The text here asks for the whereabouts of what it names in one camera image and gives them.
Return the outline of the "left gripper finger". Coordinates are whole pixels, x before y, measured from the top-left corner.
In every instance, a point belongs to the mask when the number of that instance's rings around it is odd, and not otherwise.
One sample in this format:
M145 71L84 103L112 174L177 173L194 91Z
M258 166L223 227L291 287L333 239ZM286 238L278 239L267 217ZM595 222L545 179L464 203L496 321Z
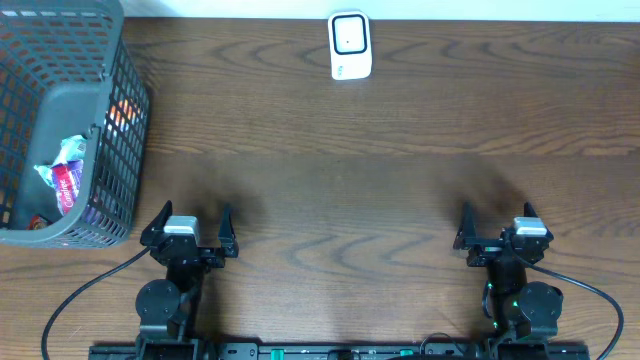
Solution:
M226 204L223 208L220 221L218 241L226 257L237 258L239 255L239 246L233 228L231 214L232 208L229 204Z
M161 238L164 235L164 226L172 213L172 202L167 200L157 216L142 231L140 236L140 244L142 246L156 246L158 242L161 242Z

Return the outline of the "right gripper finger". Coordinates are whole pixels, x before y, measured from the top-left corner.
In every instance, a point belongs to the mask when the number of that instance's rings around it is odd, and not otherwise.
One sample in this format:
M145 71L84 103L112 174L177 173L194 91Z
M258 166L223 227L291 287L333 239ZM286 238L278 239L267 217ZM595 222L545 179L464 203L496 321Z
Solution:
M473 208L469 202L465 202L462 207L461 221L454 239L453 249L469 250L476 244L477 233Z
M554 239L553 233L537 215L530 202L525 202L523 205L522 236L526 238L546 238L548 241Z

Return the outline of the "red purple snack packet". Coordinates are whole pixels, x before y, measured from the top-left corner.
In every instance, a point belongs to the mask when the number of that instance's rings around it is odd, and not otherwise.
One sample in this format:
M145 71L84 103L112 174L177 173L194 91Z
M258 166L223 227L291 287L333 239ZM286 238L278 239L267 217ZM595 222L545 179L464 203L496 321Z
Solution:
M82 160L57 164L51 168L57 206L62 215L68 214L79 195L83 175Z

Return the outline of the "teal white snack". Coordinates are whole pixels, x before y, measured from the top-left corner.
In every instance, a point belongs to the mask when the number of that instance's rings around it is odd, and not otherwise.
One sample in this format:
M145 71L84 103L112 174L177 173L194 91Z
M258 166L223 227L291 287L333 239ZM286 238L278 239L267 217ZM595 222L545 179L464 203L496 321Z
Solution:
M60 151L51 164L34 165L33 169L39 174L45 184L54 187L53 167L83 160L88 140L82 135L65 138L60 143Z

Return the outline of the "orange brown candy bar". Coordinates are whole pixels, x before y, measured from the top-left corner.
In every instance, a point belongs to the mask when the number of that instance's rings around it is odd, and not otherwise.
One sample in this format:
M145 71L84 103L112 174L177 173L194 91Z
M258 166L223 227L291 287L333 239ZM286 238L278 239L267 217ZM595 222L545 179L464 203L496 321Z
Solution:
M34 215L27 227L28 230L41 230L48 227L51 222L41 215Z

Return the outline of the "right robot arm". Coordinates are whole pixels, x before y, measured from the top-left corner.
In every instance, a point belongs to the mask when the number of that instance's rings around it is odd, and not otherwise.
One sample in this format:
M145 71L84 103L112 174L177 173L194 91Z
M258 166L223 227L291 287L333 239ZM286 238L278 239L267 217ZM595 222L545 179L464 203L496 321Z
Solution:
M483 311L495 334L478 353L488 359L548 359L548 340L558 333L563 293L544 282L527 280L526 270L544 258L553 234L530 203L496 238L477 233L470 204L462 207L453 248L468 252L469 267L487 270Z

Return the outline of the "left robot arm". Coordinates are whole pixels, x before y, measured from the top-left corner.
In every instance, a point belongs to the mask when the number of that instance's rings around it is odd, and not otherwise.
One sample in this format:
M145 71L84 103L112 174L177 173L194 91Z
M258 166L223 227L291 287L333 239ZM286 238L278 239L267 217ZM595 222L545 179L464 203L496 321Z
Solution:
M138 360L216 359L216 346L195 334L195 322L205 276L239 255L231 207L223 208L218 247L199 244L194 216L175 216L166 202L143 230L140 243L166 268L166 276L145 284L135 306L140 317L134 357Z

